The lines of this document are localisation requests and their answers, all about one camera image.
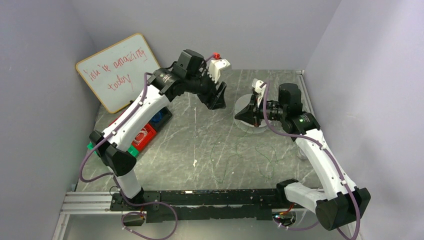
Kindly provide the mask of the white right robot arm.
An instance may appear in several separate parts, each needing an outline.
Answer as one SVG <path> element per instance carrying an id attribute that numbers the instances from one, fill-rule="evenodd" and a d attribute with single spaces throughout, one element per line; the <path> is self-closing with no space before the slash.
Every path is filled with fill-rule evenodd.
<path id="1" fill-rule="evenodd" d="M 328 231 L 354 223 L 355 237 L 371 200 L 370 192 L 358 187 L 334 157 L 318 121 L 303 110 L 302 92 L 295 83 L 281 84 L 277 100 L 269 100 L 268 93 L 267 83 L 254 80 L 247 106 L 234 118 L 255 128 L 265 123 L 275 134 L 290 137 L 311 163 L 323 192 L 286 180 L 280 187 L 283 197 L 313 212 Z"/>

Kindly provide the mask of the white perforated filament spool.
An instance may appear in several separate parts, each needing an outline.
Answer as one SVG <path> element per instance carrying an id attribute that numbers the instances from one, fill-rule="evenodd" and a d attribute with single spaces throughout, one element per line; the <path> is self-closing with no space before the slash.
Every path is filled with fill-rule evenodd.
<path id="1" fill-rule="evenodd" d="M 242 131 L 248 134 L 260 134 L 265 132 L 268 129 L 268 126 L 266 125 L 264 120 L 261 121 L 259 127 L 254 127 L 253 125 L 249 123 L 235 119 L 235 115 L 248 105 L 248 103 L 250 102 L 250 99 L 251 99 L 251 94 L 245 94 L 237 99 L 233 108 L 233 122 L 239 129 L 241 129 Z"/>

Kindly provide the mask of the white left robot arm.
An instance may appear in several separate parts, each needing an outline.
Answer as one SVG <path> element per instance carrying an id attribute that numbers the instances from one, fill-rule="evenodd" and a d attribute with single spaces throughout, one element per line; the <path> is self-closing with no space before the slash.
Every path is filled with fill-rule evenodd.
<path id="1" fill-rule="evenodd" d="M 121 194 L 130 205 L 144 203 L 144 190 L 135 174 L 137 159 L 129 152 L 140 130 L 176 97 L 191 93 L 209 109 L 226 108 L 226 83 L 220 81 L 231 63 L 218 54 L 205 59 L 191 49 L 181 52 L 170 67 L 145 73 L 144 87 L 130 106 L 103 131 L 94 130 L 89 139 L 96 153 L 110 170 Z"/>

